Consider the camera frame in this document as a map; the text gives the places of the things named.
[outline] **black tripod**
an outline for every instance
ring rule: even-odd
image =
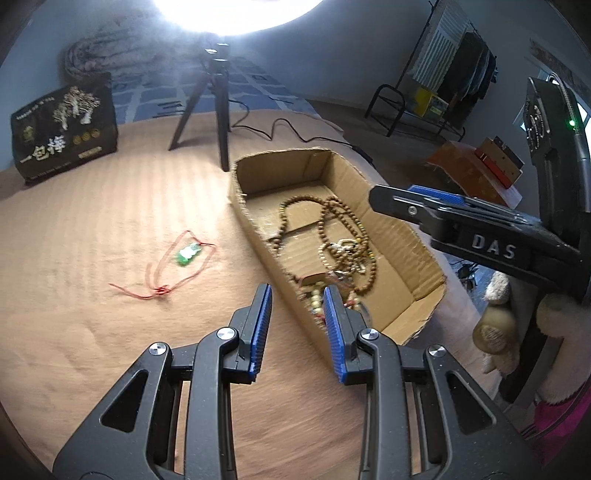
[[[220,162],[222,164],[222,170],[229,171],[228,132],[230,131],[230,104],[228,94],[228,57],[230,47],[225,43],[219,43],[216,47],[216,50],[209,48],[205,50],[206,58],[203,62],[205,72],[201,73],[197,79],[193,93],[187,101],[187,108],[178,122],[168,151],[175,150],[178,147],[178,141],[189,121],[189,117],[191,117],[191,113],[193,113],[195,105],[198,104],[201,96],[211,83],[211,90],[216,98],[217,143],[220,149]]]

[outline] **red string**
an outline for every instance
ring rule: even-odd
[[[172,287],[170,285],[156,286],[159,283],[158,281],[160,280],[160,275],[162,274],[162,272],[164,271],[164,268],[166,267],[166,261],[170,257],[171,253],[175,249],[178,248],[179,243],[184,238],[184,236],[187,234],[193,239],[194,242],[197,242],[202,247],[211,247],[211,251],[209,252],[209,255],[207,255],[207,257],[205,258],[205,260],[201,264],[201,267],[199,267],[199,269],[195,273],[192,273],[188,277],[183,278],[179,282],[175,283],[175,285],[173,285]],[[199,240],[195,236],[195,234],[191,230],[185,230],[183,233],[181,233],[177,237],[177,239],[174,241],[174,243],[172,245],[170,245],[168,250],[166,250],[166,253],[160,259],[160,261],[158,262],[158,265],[156,266],[156,270],[154,271],[153,278],[150,276],[150,273],[152,270],[152,264],[148,264],[148,266],[146,267],[144,281],[145,281],[146,287],[152,291],[152,293],[150,295],[140,295],[138,293],[134,293],[131,290],[128,290],[127,288],[121,287],[121,286],[116,285],[114,283],[109,283],[109,285],[111,287],[117,288],[118,290],[122,291],[126,295],[129,295],[130,297],[133,297],[138,300],[150,300],[150,299],[153,299],[156,297],[162,297],[164,295],[168,295],[169,293],[173,292],[177,288],[180,288],[183,285],[185,285],[185,283],[188,283],[192,279],[197,277],[205,269],[205,267],[207,266],[207,264],[211,260],[213,254],[216,252],[216,250],[217,250],[217,248],[216,248],[215,244],[208,244],[208,243],[202,242],[201,240]]]

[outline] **jade pendant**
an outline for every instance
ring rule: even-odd
[[[188,247],[183,248],[181,251],[177,253],[177,263],[181,267],[186,267],[189,265],[193,259],[201,253],[203,248],[197,242],[193,242]]]

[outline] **screw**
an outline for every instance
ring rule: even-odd
[[[375,340],[379,337],[379,332],[373,328],[366,328],[361,330],[361,337],[366,340]]]
[[[166,343],[153,343],[148,350],[152,355],[162,355],[166,351]]]
[[[431,345],[428,348],[428,351],[429,351],[429,355],[435,356],[435,357],[440,357],[440,356],[443,356],[447,353],[447,350],[445,350],[445,347],[442,347],[441,345]]]
[[[232,339],[234,338],[234,335],[236,335],[236,332],[234,332],[234,329],[230,327],[220,328],[217,331],[217,337],[221,340]]]

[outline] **triangular cutout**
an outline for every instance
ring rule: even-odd
[[[492,425],[492,418],[478,403],[478,400],[466,388],[455,374],[447,374],[447,385],[456,408],[457,421],[464,435],[479,432]]]
[[[146,370],[138,372],[104,413],[100,422],[105,427],[125,433],[133,432],[147,381],[148,372]]]

